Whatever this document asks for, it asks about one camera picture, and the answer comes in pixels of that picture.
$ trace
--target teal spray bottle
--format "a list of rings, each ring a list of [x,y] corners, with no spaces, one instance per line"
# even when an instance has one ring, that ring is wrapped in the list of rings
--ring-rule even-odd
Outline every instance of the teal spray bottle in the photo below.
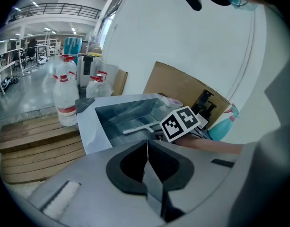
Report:
[[[212,129],[209,130],[209,134],[213,140],[220,141],[222,140],[226,134],[229,132],[229,130],[232,127],[233,122],[239,115],[239,111],[235,107],[234,104],[232,104],[232,107],[224,112],[225,114],[227,113],[233,113],[232,116],[229,118],[219,122],[217,125],[215,125]]]

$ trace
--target gray floor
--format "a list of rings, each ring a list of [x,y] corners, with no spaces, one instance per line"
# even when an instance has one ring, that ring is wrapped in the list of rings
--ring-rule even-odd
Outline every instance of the gray floor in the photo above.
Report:
[[[25,71],[37,71],[21,77],[19,83],[9,86],[6,95],[0,94],[0,120],[54,106],[53,67],[60,62],[59,56],[50,57],[49,62],[42,66],[27,68]]]

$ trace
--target yellow object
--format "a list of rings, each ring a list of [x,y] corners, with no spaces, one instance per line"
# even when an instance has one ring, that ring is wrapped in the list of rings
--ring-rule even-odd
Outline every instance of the yellow object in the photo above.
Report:
[[[102,57],[102,54],[89,52],[88,55]]]

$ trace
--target wooden pallet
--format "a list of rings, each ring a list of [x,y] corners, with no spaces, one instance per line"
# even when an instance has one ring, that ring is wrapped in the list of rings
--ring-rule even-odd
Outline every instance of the wooden pallet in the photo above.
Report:
[[[63,127],[57,115],[3,126],[0,152],[11,184],[45,180],[85,155],[77,126]]]

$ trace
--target metal railing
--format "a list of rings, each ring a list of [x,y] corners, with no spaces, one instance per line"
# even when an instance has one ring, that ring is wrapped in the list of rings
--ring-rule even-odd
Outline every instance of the metal railing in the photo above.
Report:
[[[68,14],[97,19],[101,10],[87,6],[70,3],[41,3],[38,7],[35,5],[26,6],[9,13],[5,24],[16,21],[24,17],[30,17],[41,14]]]

